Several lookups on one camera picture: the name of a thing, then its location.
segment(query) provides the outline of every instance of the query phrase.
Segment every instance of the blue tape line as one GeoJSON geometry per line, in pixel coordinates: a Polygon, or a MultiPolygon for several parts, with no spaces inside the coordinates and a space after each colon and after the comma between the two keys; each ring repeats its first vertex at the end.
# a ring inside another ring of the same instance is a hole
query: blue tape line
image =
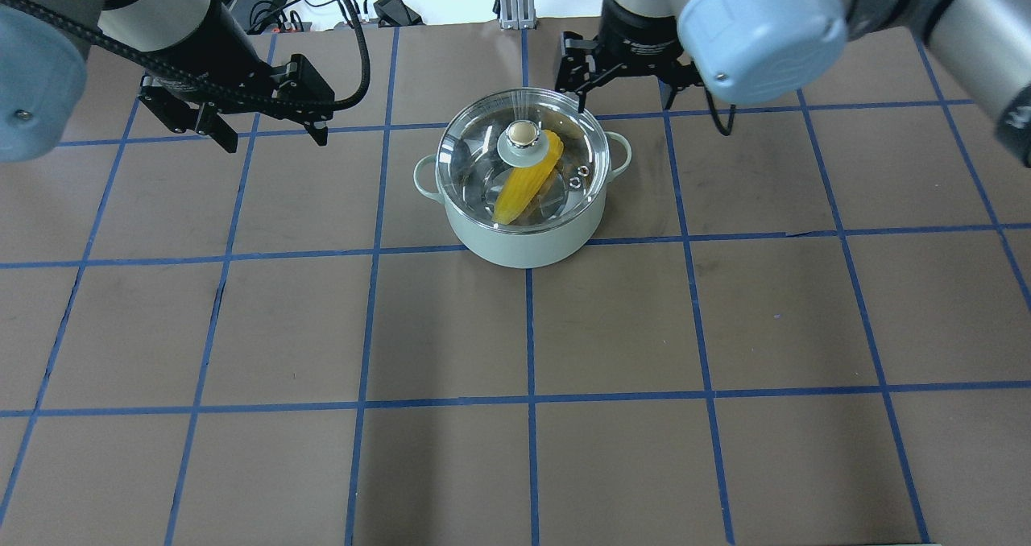
{"type": "Polygon", "coordinates": [[[591,238],[587,245],[625,245],[625,244],[668,244],[668,242],[684,242],[678,235],[657,235],[644,238],[591,238]]]}
{"type": "MultiPolygon", "coordinates": [[[[523,30],[524,48],[526,29],[523,30]]],[[[540,502],[537,484],[537,366],[533,318],[533,271],[526,271],[526,390],[530,457],[530,543],[540,545],[540,502]]]]}
{"type": "Polygon", "coordinates": [[[423,400],[366,401],[365,409],[412,409],[415,407],[475,407],[483,404],[525,404],[526,396],[501,396],[484,398],[441,398],[423,400]]]}
{"type": "MultiPolygon", "coordinates": [[[[526,30],[523,30],[524,42],[526,40],[526,30]]],[[[529,63],[523,62],[523,87],[529,87],[529,63]]],[[[945,105],[972,105],[972,99],[944,99],[945,105]]],[[[833,105],[810,105],[810,110],[835,110],[835,109],[884,109],[884,108],[913,108],[913,106],[935,106],[941,105],[938,101],[885,101],[874,103],[833,103],[833,105]]],[[[755,112],[796,112],[801,110],[798,105],[774,105],[763,106],[763,108],[738,108],[739,113],[755,112]]],[[[730,109],[719,109],[720,114],[727,114],[730,109]]],[[[670,116],[707,116],[707,109],[686,109],[671,110],[670,116]]],[[[663,116],[663,112],[617,112],[596,114],[599,121],[611,120],[656,120],[663,116]]],[[[391,131],[401,131],[401,129],[443,129],[447,124],[404,124],[391,125],[391,131]]],[[[330,134],[346,134],[350,131],[384,131],[386,125],[355,125],[355,127],[329,128],[330,134]]],[[[279,135],[305,135],[303,129],[268,129],[268,131],[258,131],[257,138],[273,138],[279,135]]],[[[191,142],[197,139],[204,139],[201,135],[158,135],[152,138],[129,138],[129,143],[162,143],[162,142],[191,142]]],[[[58,146],[77,145],[117,145],[119,139],[82,139],[82,141],[60,142],[58,146]]]]}
{"type": "Polygon", "coordinates": [[[397,76],[400,28],[394,28],[391,48],[390,76],[387,84],[387,110],[384,116],[383,155],[379,160],[379,198],[376,200],[376,228],[372,246],[372,268],[369,271],[369,296],[365,305],[365,340],[362,344],[362,371],[358,384],[358,410],[355,416],[355,440],[351,451],[351,481],[347,485],[347,510],[344,518],[344,541],[351,546],[355,540],[355,518],[358,502],[358,473],[362,458],[362,434],[365,431],[365,400],[369,387],[369,360],[372,355],[372,327],[376,308],[376,282],[379,277],[379,248],[383,243],[384,204],[387,200],[387,164],[390,157],[391,117],[394,113],[394,82],[397,76]]]}
{"type": "Polygon", "coordinates": [[[43,398],[46,396],[46,388],[51,383],[51,375],[54,373],[54,367],[58,360],[58,353],[61,351],[61,345],[64,341],[65,332],[68,329],[68,319],[71,317],[72,308],[75,305],[75,297],[78,296],[78,289],[81,286],[82,274],[86,271],[86,261],[90,260],[90,252],[93,251],[93,244],[97,240],[97,233],[100,231],[100,221],[104,216],[104,208],[107,208],[107,200],[111,195],[111,187],[114,186],[114,178],[118,175],[119,167],[122,165],[122,156],[125,155],[126,141],[129,139],[129,131],[132,129],[133,121],[136,120],[136,109],[139,108],[139,101],[133,99],[132,106],[129,108],[129,120],[126,121],[126,127],[122,131],[122,139],[119,142],[119,149],[114,153],[114,161],[111,162],[110,172],[107,174],[107,182],[104,183],[103,194],[100,196],[99,205],[97,205],[97,215],[94,215],[93,227],[90,228],[90,235],[86,241],[86,246],[82,249],[81,263],[78,264],[78,270],[75,273],[75,281],[71,286],[71,293],[68,296],[68,304],[65,307],[64,314],[61,317],[61,325],[58,326],[57,336],[54,339],[54,347],[51,348],[51,354],[46,359],[46,371],[43,373],[43,378],[39,383],[39,389],[36,391],[36,401],[33,404],[32,411],[29,414],[29,421],[25,426],[25,434],[22,436],[22,444],[18,448],[18,456],[14,458],[14,467],[11,468],[10,477],[7,479],[7,488],[4,490],[3,500],[0,501],[0,526],[3,525],[4,517],[7,516],[7,509],[10,507],[11,496],[14,492],[14,485],[18,483],[19,473],[22,471],[22,465],[25,463],[25,454],[29,449],[29,441],[32,439],[32,432],[36,428],[36,421],[39,418],[39,410],[43,404],[43,398]]]}
{"type": "Polygon", "coordinates": [[[42,409],[40,417],[97,417],[110,415],[188,415],[191,406],[164,407],[89,407],[82,409],[42,409]]]}
{"type": "Polygon", "coordinates": [[[553,393],[553,395],[537,396],[536,400],[541,404],[704,400],[710,397],[710,391],[553,393]]]}
{"type": "Polygon", "coordinates": [[[910,383],[888,385],[895,393],[986,391],[993,389],[1031,389],[1031,381],[969,381],[960,383],[910,383]]]}
{"type": "MultiPolygon", "coordinates": [[[[900,383],[887,385],[891,393],[925,391],[991,391],[1005,389],[1031,389],[1026,381],[958,381],[946,383],[900,383]]],[[[805,398],[825,396],[855,396],[880,393],[880,385],[836,385],[836,387],[781,387],[769,389],[714,389],[688,391],[628,391],[628,393],[553,393],[536,395],[534,404],[603,403],[635,401],[674,401],[706,399],[750,398],[805,398]]],[[[366,401],[365,409],[412,409],[420,407],[476,407],[495,404],[529,404],[530,396],[500,396],[472,398],[438,398],[366,401]]],[[[275,413],[276,411],[328,411],[358,409],[357,401],[312,402],[287,404],[207,404],[207,406],[153,406],[153,407],[98,407],[40,409],[37,415],[45,417],[91,417],[102,415],[188,415],[191,413],[275,413]]],[[[32,410],[2,410],[0,418],[28,417],[32,410]]]]}
{"type": "Polygon", "coordinates": [[[358,402],[312,402],[284,404],[209,404],[197,413],[275,413],[276,411],[339,411],[358,409],[358,402]]]}
{"type": "Polygon", "coordinates": [[[938,101],[899,101],[899,102],[875,102],[875,103],[829,103],[829,105],[809,105],[809,112],[814,110],[839,110],[839,109],[898,109],[898,108],[936,108],[938,101]]]}
{"type": "Polygon", "coordinates": [[[859,275],[856,273],[856,264],[852,257],[852,249],[849,246],[849,238],[845,234],[844,227],[841,224],[841,213],[838,211],[837,201],[834,197],[834,187],[831,185],[830,175],[827,171],[827,165],[824,162],[824,155],[820,148],[820,142],[817,138],[817,131],[812,125],[812,116],[810,116],[808,106],[805,102],[805,94],[799,89],[798,102],[802,106],[802,116],[805,120],[805,129],[809,134],[809,142],[812,145],[812,155],[817,161],[818,168],[820,168],[820,178],[824,182],[824,187],[827,193],[827,201],[830,204],[831,215],[834,216],[834,226],[837,230],[837,235],[841,243],[841,252],[844,255],[845,266],[849,269],[849,278],[852,281],[853,292],[856,294],[856,304],[859,308],[859,315],[863,321],[863,331],[866,334],[866,342],[870,349],[870,360],[873,363],[873,370],[877,375],[877,384],[880,390],[880,397],[885,403],[885,411],[888,415],[888,423],[891,425],[892,438],[895,440],[895,450],[898,454],[899,466],[902,469],[902,477],[905,480],[906,491],[909,494],[909,504],[912,506],[913,517],[917,521],[917,528],[920,532],[921,540],[923,542],[930,542],[927,533],[927,523],[924,521],[924,512],[920,505],[920,497],[917,493],[917,486],[912,481],[912,472],[909,469],[909,458],[905,452],[905,444],[902,442],[902,432],[899,429],[898,417],[895,415],[895,406],[892,403],[891,393],[888,389],[888,380],[885,377],[885,369],[880,363],[880,352],[877,348],[876,338],[873,336],[873,326],[870,322],[870,315],[866,309],[866,300],[863,297],[863,289],[859,282],[859,275]]]}
{"type": "Polygon", "coordinates": [[[742,233],[742,234],[692,234],[692,242],[722,242],[728,240],[769,240],[769,238],[824,238],[836,235],[834,231],[809,231],[808,233],[742,233]]]}
{"type": "Polygon", "coordinates": [[[889,234],[949,234],[978,233],[978,231],[994,231],[991,224],[971,224],[965,227],[898,227],[898,228],[852,228],[844,231],[845,235],[889,235],[889,234]]]}
{"type": "Polygon", "coordinates": [[[379,248],[379,253],[427,253],[427,252],[461,252],[466,248],[463,244],[450,245],[412,245],[408,248],[379,248]]]}
{"type": "Polygon", "coordinates": [[[372,248],[356,249],[305,249],[299,252],[246,252],[233,253],[229,260],[285,260],[285,259],[330,259],[331,257],[368,257],[372,248]]]}
{"type": "Polygon", "coordinates": [[[81,267],[81,260],[53,260],[43,263],[0,263],[0,271],[14,271],[20,268],[76,268],[81,267]]]}
{"type": "Polygon", "coordinates": [[[81,145],[119,145],[121,139],[84,139],[80,142],[60,142],[59,147],[75,147],[81,145]]]}
{"type": "Polygon", "coordinates": [[[717,487],[720,492],[720,506],[723,512],[723,528],[727,543],[734,543],[734,523],[730,512],[730,494],[727,489],[727,476],[723,463],[723,447],[720,442],[720,423],[717,417],[716,401],[712,395],[712,379],[709,374],[708,354],[705,348],[705,334],[702,327],[702,312],[698,303],[698,286],[695,278],[695,264],[691,253],[690,232],[684,209],[684,198],[680,193],[680,172],[676,165],[676,149],[673,145],[673,129],[670,124],[670,112],[663,112],[663,127],[666,130],[666,153],[669,157],[669,171],[673,179],[673,194],[676,200],[676,216],[680,224],[680,235],[684,245],[684,260],[687,265],[688,289],[691,294],[691,311],[695,321],[695,337],[698,341],[698,360],[701,365],[702,383],[705,387],[705,410],[708,414],[709,436],[712,442],[712,464],[716,469],[717,487]]]}
{"type": "MultiPolygon", "coordinates": [[[[1002,224],[1006,231],[1031,230],[1031,224],[1002,224]]],[[[994,231],[991,224],[973,224],[961,227],[895,227],[895,228],[854,228],[845,230],[849,237],[854,235],[889,235],[889,234],[942,234],[969,233],[969,231],[994,231]]],[[[825,238],[835,237],[836,231],[809,231],[808,233],[742,233],[742,234],[697,234],[691,235],[692,242],[722,242],[737,240],[765,240],[766,238],[825,238]]],[[[628,244],[668,244],[681,242],[678,235],[670,237],[641,238],[591,238],[587,245],[628,245],[628,244]]],[[[379,253],[425,253],[425,252],[461,252],[466,246],[450,245],[402,245],[394,248],[379,248],[379,253]]],[[[225,260],[279,260],[279,259],[328,259],[328,257],[368,257],[374,249],[302,249],[295,252],[236,252],[227,257],[173,257],[173,259],[110,259],[89,260],[86,267],[167,267],[174,264],[209,264],[222,263],[225,260]]],[[[84,260],[52,260],[39,263],[0,263],[0,271],[20,270],[20,268],[76,268],[84,260]]]]}
{"type": "Polygon", "coordinates": [[[880,393],[879,385],[841,385],[841,387],[784,387],[776,389],[724,389],[713,391],[717,399],[793,398],[813,396],[857,396],[880,393]]]}
{"type": "Polygon", "coordinates": [[[941,111],[945,114],[945,121],[949,122],[949,128],[953,131],[953,138],[956,139],[956,146],[960,149],[960,153],[963,157],[963,163],[966,165],[967,171],[970,173],[970,179],[973,179],[973,183],[977,187],[977,194],[980,195],[980,201],[985,205],[989,218],[992,220],[992,226],[994,226],[996,234],[999,235],[999,242],[1002,244],[1002,251],[1006,253],[1006,260],[1009,261],[1009,268],[1012,270],[1013,278],[1017,279],[1017,285],[1020,286],[1021,294],[1024,296],[1024,304],[1027,305],[1028,312],[1031,312],[1031,288],[1028,287],[1028,282],[1024,279],[1024,274],[1021,272],[1020,264],[1017,263],[1017,257],[1013,253],[1013,249],[1009,246],[1009,238],[1006,238],[1006,235],[1003,233],[1003,228],[1001,224],[999,224],[995,207],[992,205],[991,198],[988,197],[988,191],[985,190],[980,176],[977,175],[977,169],[974,167],[972,160],[970,160],[966,143],[963,141],[963,136],[960,135],[959,128],[956,126],[956,120],[953,117],[952,110],[945,103],[945,98],[941,93],[941,87],[938,84],[938,78],[934,75],[934,69],[931,68],[931,61],[927,58],[927,52],[924,50],[924,46],[922,46],[916,37],[913,38],[913,43],[917,44],[917,50],[920,54],[921,61],[924,62],[924,70],[926,70],[927,76],[931,79],[931,87],[934,87],[934,94],[938,96],[941,111]]]}
{"type": "Polygon", "coordinates": [[[404,131],[404,129],[443,129],[443,128],[447,128],[447,124],[391,125],[391,131],[404,131]]]}
{"type": "MultiPolygon", "coordinates": [[[[268,54],[265,62],[271,65],[272,57],[275,54],[276,35],[272,35],[269,41],[268,54]]],[[[175,478],[175,490],[172,493],[172,507],[168,513],[168,524],[165,527],[165,546],[172,546],[175,537],[175,524],[178,520],[179,506],[182,502],[182,488],[186,484],[187,470],[190,468],[190,457],[193,453],[194,437],[197,433],[197,420],[199,407],[204,396],[204,384],[207,381],[207,369],[211,362],[211,348],[214,345],[214,334],[219,326],[219,312],[222,311],[222,299],[226,293],[226,282],[229,279],[229,266],[232,264],[230,257],[233,252],[233,244],[236,241],[236,230],[240,219],[240,209],[243,207],[243,193],[247,185],[247,176],[251,174],[251,160],[254,157],[255,134],[258,132],[258,123],[261,120],[259,113],[255,113],[251,122],[251,132],[247,137],[247,150],[243,158],[243,167],[240,169],[239,185],[236,189],[236,201],[233,205],[233,215],[229,220],[229,231],[226,238],[226,249],[223,255],[222,274],[219,278],[219,286],[214,293],[214,301],[211,304],[211,317],[208,321],[207,336],[204,338],[204,351],[201,355],[200,370],[197,374],[197,387],[194,390],[192,411],[190,413],[190,424],[187,426],[187,436],[182,444],[182,458],[179,462],[179,473],[175,478]]]]}

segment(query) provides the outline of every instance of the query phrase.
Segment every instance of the light blue robot joint cap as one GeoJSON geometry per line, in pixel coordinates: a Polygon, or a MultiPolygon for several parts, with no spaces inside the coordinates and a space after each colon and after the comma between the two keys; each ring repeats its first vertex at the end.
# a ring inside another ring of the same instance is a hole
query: light blue robot joint cap
{"type": "Polygon", "coordinates": [[[86,88],[86,62],[35,16],[0,5],[0,161],[54,149],[86,88]]]}
{"type": "Polygon", "coordinates": [[[817,79],[847,40],[841,0],[690,0],[677,32],[706,87],[737,105],[817,79]]]}

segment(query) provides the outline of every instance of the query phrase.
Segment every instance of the grid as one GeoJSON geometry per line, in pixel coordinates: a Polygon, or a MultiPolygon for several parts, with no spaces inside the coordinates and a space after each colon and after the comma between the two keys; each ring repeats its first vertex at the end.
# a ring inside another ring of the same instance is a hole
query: grid
{"type": "MultiPolygon", "coordinates": [[[[522,58],[523,58],[523,68],[522,68],[522,78],[523,84],[529,84],[529,48],[528,48],[528,33],[526,30],[521,31],[521,47],[522,47],[522,58]]],[[[396,125],[392,124],[392,112],[393,112],[393,96],[394,96],[394,79],[397,70],[397,54],[398,54],[398,42],[400,37],[399,29],[394,29],[393,32],[393,47],[392,57],[390,65],[390,79],[388,87],[387,96],[387,112],[384,117],[383,125],[368,125],[368,127],[356,127],[356,128],[331,128],[332,132],[352,132],[352,131],[375,131],[381,132],[383,134],[383,155],[380,160],[380,171],[379,171],[379,191],[378,191],[378,204],[376,208],[376,227],[375,227],[375,237],[373,246],[371,249],[339,249],[339,251],[333,251],[332,249],[320,249],[319,251],[305,251],[305,252],[235,252],[233,249],[233,244],[235,240],[236,226],[239,220],[240,208],[242,206],[243,197],[245,194],[245,187],[247,182],[248,169],[251,165],[252,153],[254,152],[255,141],[258,138],[267,138],[267,136],[279,136],[279,135],[302,135],[303,131],[259,131],[258,117],[256,116],[253,121],[251,132],[246,135],[247,146],[245,160],[243,161],[243,168],[239,178],[239,187],[236,194],[235,206],[233,208],[232,220],[230,224],[230,230],[228,235],[228,241],[226,244],[225,251],[219,253],[219,255],[210,257],[188,257],[187,259],[132,259],[132,260],[95,260],[91,259],[91,252],[96,235],[100,228],[101,219],[103,218],[104,208],[106,207],[107,200],[110,195],[111,186],[114,182],[114,178],[121,164],[122,156],[125,152],[127,145],[135,145],[135,143],[141,142],[180,142],[180,141],[193,141],[193,139],[200,139],[199,136],[163,136],[163,138],[130,138],[129,134],[132,129],[133,121],[135,120],[136,112],[138,110],[136,103],[133,103],[132,110],[129,114],[129,121],[123,131],[122,138],[120,139],[95,139],[95,141],[77,141],[77,142],[63,142],[62,146],[77,146],[77,145],[118,145],[118,152],[115,155],[113,165],[110,169],[110,174],[108,175],[106,186],[104,187],[104,193],[102,195],[99,207],[97,208],[97,213],[93,221],[93,227],[91,228],[89,241],[87,242],[86,248],[84,249],[82,257],[80,260],[64,260],[64,261],[26,261],[26,263],[0,263],[0,270],[12,270],[12,268],[74,268],[76,270],[75,281],[73,288],[71,289],[67,307],[65,309],[61,325],[58,330],[58,334],[55,340],[53,350],[51,351],[49,357],[46,365],[46,373],[44,374],[43,380],[40,383],[39,389],[37,391],[36,400],[33,409],[31,410],[14,410],[14,411],[0,411],[0,418],[14,418],[14,417],[27,417],[28,424],[26,425],[25,434],[18,452],[14,468],[12,470],[9,482],[3,494],[3,501],[0,503],[0,524],[3,523],[4,516],[7,513],[8,507],[11,502],[12,494],[14,492],[15,486],[18,484],[19,473],[22,468],[22,464],[25,459],[25,454],[27,453],[29,442],[33,435],[33,431],[40,417],[75,417],[75,416],[93,416],[93,415],[147,415],[147,414],[176,414],[176,415],[189,415],[189,430],[186,437],[186,443],[182,449],[181,464],[179,467],[177,482],[175,486],[174,498],[172,502],[172,508],[170,510],[168,525],[165,535],[165,544],[170,545],[175,534],[175,524],[177,520],[177,513],[179,509],[180,498],[182,494],[182,487],[186,480],[186,474],[190,466],[191,450],[193,447],[194,435],[197,428],[198,416],[202,414],[213,414],[213,413],[257,413],[258,411],[312,411],[312,410],[338,410],[347,409],[355,410],[357,414],[355,436],[354,436],[354,448],[352,454],[352,470],[350,477],[350,490],[348,490],[348,506],[346,513],[341,513],[345,515],[346,530],[345,530],[345,543],[351,544],[354,541],[355,532],[355,518],[356,518],[356,503],[357,503],[357,492],[358,492],[358,477],[361,468],[361,451],[362,451],[362,434],[364,429],[364,415],[367,409],[401,409],[401,408],[415,408],[415,407],[446,407],[446,406],[480,406],[480,404],[519,404],[519,406],[527,407],[527,428],[528,428],[528,439],[529,439],[529,487],[530,487],[530,525],[531,525],[531,538],[534,545],[540,542],[540,525],[539,525],[539,499],[538,499],[538,480],[537,480],[537,406],[538,404],[562,404],[562,403],[587,403],[587,402],[621,402],[621,401],[660,401],[660,400],[703,400],[706,406],[706,413],[708,417],[709,424],[709,435],[711,438],[712,452],[714,458],[714,469],[717,474],[717,483],[720,493],[720,503],[723,510],[723,521],[724,531],[726,534],[727,542],[733,544],[735,542],[734,527],[733,527],[733,511],[732,497],[729,494],[727,488],[725,465],[723,462],[723,452],[721,447],[721,436],[720,436],[720,423],[717,414],[716,400],[718,399],[742,399],[742,398],[773,398],[773,397],[805,397],[805,396],[851,396],[851,395],[879,395],[883,399],[885,411],[891,425],[892,437],[895,442],[896,451],[898,454],[898,459],[901,466],[902,474],[905,477],[905,486],[908,492],[910,505],[912,508],[912,514],[916,519],[917,527],[920,533],[921,539],[924,542],[930,542],[931,531],[933,528],[928,528],[927,523],[925,523],[924,515],[921,508],[920,497],[916,485],[912,480],[912,475],[910,473],[908,458],[905,450],[905,443],[902,438],[902,433],[899,429],[898,418],[895,414],[895,409],[893,406],[892,396],[895,393],[918,393],[918,391],[943,391],[943,390],[972,390],[972,389],[1027,389],[1031,388],[1031,380],[1028,381],[976,381],[976,382],[949,382],[949,383],[889,383],[887,377],[885,376],[884,367],[882,366],[879,352],[876,343],[876,337],[873,332],[869,315],[866,309],[866,304],[863,296],[863,289],[860,282],[859,275],[856,271],[856,266],[852,257],[852,251],[850,248],[850,239],[855,237],[863,237],[863,235],[884,235],[884,234],[950,234],[950,233],[963,233],[964,231],[995,231],[998,235],[999,241],[1003,246],[1003,251],[1005,252],[1006,259],[1008,260],[1009,266],[1012,268],[1013,281],[1020,288],[1021,294],[1023,294],[1025,304],[1027,305],[1029,311],[1031,311],[1031,289],[1027,279],[1021,271],[1018,264],[1016,255],[1009,245],[1008,238],[1006,237],[1006,231],[1017,231],[1017,230],[1031,230],[1031,223],[1027,224],[1002,224],[996,215],[995,209],[990,201],[989,195],[986,193],[984,183],[979,178],[972,161],[970,161],[969,153],[967,152],[964,140],[960,135],[960,131],[957,128],[956,122],[954,121],[951,108],[957,105],[971,105],[971,101],[968,99],[946,99],[942,95],[942,90],[939,87],[937,77],[935,76],[934,70],[931,68],[931,64],[928,61],[928,57],[917,43],[917,48],[920,52],[921,59],[924,63],[925,69],[927,70],[929,79],[934,88],[937,101],[895,101],[895,102],[875,102],[875,103],[859,103],[859,105],[807,105],[805,95],[802,91],[798,91],[798,103],[799,105],[781,105],[781,106],[771,106],[770,108],[755,108],[755,109],[738,109],[738,112],[742,113],[758,113],[758,112],[801,112],[805,121],[806,131],[812,145],[812,150],[816,157],[816,161],[819,167],[821,179],[823,180],[823,185],[825,187],[827,198],[830,204],[831,213],[834,220],[834,230],[822,230],[822,231],[809,231],[805,234],[786,234],[786,233],[755,233],[755,234],[692,234],[689,231],[688,219],[685,215],[684,198],[681,198],[680,184],[679,184],[679,172],[677,169],[677,158],[676,149],[674,149],[673,142],[673,131],[670,124],[670,117],[673,116],[702,116],[702,114],[707,114],[705,110],[670,110],[670,112],[640,112],[640,113],[612,113],[612,114],[599,114],[599,120],[656,120],[661,117],[663,120],[663,125],[665,128],[666,142],[667,142],[667,152],[670,172],[673,180],[675,202],[676,202],[676,212],[678,216],[678,223],[680,228],[680,234],[678,235],[668,235],[668,237],[648,237],[648,238],[594,238],[594,240],[589,241],[589,245],[630,245],[630,244],[661,244],[661,242],[674,242],[675,244],[680,244],[684,249],[685,261],[687,268],[685,274],[688,278],[688,285],[690,288],[690,297],[692,300],[692,314],[694,316],[695,325],[695,337],[697,338],[699,360],[701,363],[702,371],[702,381],[703,387],[698,390],[669,390],[669,391],[658,391],[658,393],[583,393],[581,395],[538,395],[535,385],[535,345],[534,345],[534,274],[533,271],[526,271],[525,273],[525,296],[526,296],[526,367],[527,367],[527,391],[524,396],[507,396],[507,397],[479,397],[479,398],[446,398],[446,399],[411,399],[411,400],[398,400],[398,401],[372,401],[367,400],[367,389],[368,389],[368,373],[369,373],[369,357],[371,351],[372,342],[372,326],[373,317],[375,312],[375,299],[376,299],[376,282],[377,273],[379,265],[379,255],[383,253],[410,253],[410,252],[450,252],[450,251],[462,251],[466,249],[464,245],[421,245],[421,246],[406,246],[406,248],[384,248],[380,245],[381,235],[383,235],[383,223],[384,223],[384,204],[385,204],[385,190],[387,186],[387,165],[388,165],[388,153],[390,149],[390,139],[392,131],[402,131],[403,129],[421,129],[421,128],[445,128],[445,124],[403,124],[396,125]],[[810,117],[810,112],[812,110],[835,110],[835,109],[876,109],[876,108],[911,108],[911,106],[928,106],[928,108],[939,108],[947,121],[949,127],[951,129],[952,135],[954,136],[956,145],[960,150],[964,164],[968,169],[970,178],[976,186],[977,193],[979,195],[980,201],[983,201],[984,208],[986,209],[991,224],[978,224],[978,226],[960,226],[960,227],[898,227],[898,228],[857,228],[857,230],[850,230],[845,228],[842,224],[840,213],[837,208],[835,201],[834,190],[831,185],[830,176],[826,165],[824,164],[823,155],[821,152],[820,142],[818,141],[816,129],[813,128],[813,123],[810,117]],[[709,374],[708,361],[706,355],[706,343],[705,334],[703,329],[703,304],[700,303],[698,296],[697,279],[695,274],[694,260],[692,255],[692,245],[695,242],[713,242],[713,241],[735,241],[735,240],[761,240],[762,238],[838,238],[840,242],[841,251],[843,253],[845,264],[847,267],[851,283],[855,293],[856,303],[858,305],[860,315],[862,318],[863,330],[865,332],[867,345],[869,347],[870,356],[873,363],[873,367],[876,373],[877,384],[876,385],[837,385],[837,387],[794,387],[794,388],[755,388],[755,389],[718,389],[713,387],[711,377],[709,374]],[[362,365],[361,365],[361,378],[359,385],[359,396],[357,401],[353,402],[332,402],[332,403],[295,403],[295,404],[202,404],[202,393],[206,379],[206,371],[208,362],[210,360],[211,348],[213,345],[214,334],[219,321],[219,312],[222,305],[223,294],[225,291],[225,285],[228,279],[229,270],[232,263],[236,261],[246,261],[246,260],[276,260],[276,259],[322,259],[322,257],[371,257],[371,272],[370,281],[368,289],[368,300],[366,308],[366,321],[365,321],[365,336],[363,344],[363,354],[362,354],[362,365]],[[196,385],[196,393],[194,396],[194,401],[190,406],[172,406],[172,407],[131,407],[131,408],[88,408],[88,409],[43,409],[42,402],[44,396],[46,395],[46,389],[48,385],[48,378],[51,376],[52,370],[54,369],[56,360],[61,352],[61,345],[64,338],[64,333],[66,327],[68,326],[68,319],[72,312],[75,304],[76,296],[78,293],[80,279],[86,271],[86,268],[91,267],[122,267],[122,266],[190,266],[191,264],[222,264],[221,278],[219,281],[219,288],[214,297],[214,301],[211,308],[210,321],[208,325],[206,341],[204,345],[203,357],[199,367],[199,375],[196,385]]],[[[275,52],[276,37],[273,36],[271,44],[269,47],[268,61],[272,61],[272,57],[275,52]]]]}

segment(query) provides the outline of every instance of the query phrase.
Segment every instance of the pot lid knob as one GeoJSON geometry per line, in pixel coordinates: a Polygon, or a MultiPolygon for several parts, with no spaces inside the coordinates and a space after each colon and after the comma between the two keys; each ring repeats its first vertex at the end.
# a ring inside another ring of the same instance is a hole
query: pot lid knob
{"type": "Polygon", "coordinates": [[[541,138],[540,128],[534,122],[517,120],[498,138],[498,155],[512,168],[530,168],[540,164],[547,155],[547,138],[541,138]]]}
{"type": "Polygon", "coordinates": [[[513,121],[508,129],[505,129],[505,135],[508,136],[508,142],[511,142],[512,146],[525,149],[525,147],[537,142],[537,139],[540,138],[540,129],[537,128],[537,124],[531,121],[513,121]]]}

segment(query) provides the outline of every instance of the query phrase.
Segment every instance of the pot handle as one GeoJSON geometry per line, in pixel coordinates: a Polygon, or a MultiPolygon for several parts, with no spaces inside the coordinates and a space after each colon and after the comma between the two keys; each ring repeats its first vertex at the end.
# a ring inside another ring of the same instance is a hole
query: pot handle
{"type": "Polygon", "coordinates": [[[620,175],[623,175],[623,172],[626,172],[627,168],[630,168],[630,160],[632,160],[634,153],[633,150],[630,149],[630,142],[627,141],[623,135],[617,134],[616,131],[605,131],[605,135],[608,135],[608,139],[616,139],[616,141],[623,146],[623,149],[627,150],[627,160],[623,161],[623,165],[608,172],[608,180],[611,182],[612,179],[619,178],[620,175]]]}
{"type": "Polygon", "coordinates": [[[437,202],[437,204],[439,205],[443,205],[444,194],[431,193],[431,191],[426,190],[426,187],[424,187],[423,184],[419,182],[419,172],[421,171],[421,169],[426,167],[427,164],[430,164],[431,161],[436,161],[436,160],[437,160],[436,155],[428,155],[428,157],[424,157],[423,160],[420,160],[415,164],[415,171],[412,172],[411,174],[411,180],[412,182],[415,182],[415,190],[419,190],[420,194],[425,195],[425,197],[430,198],[430,200],[437,202]]]}

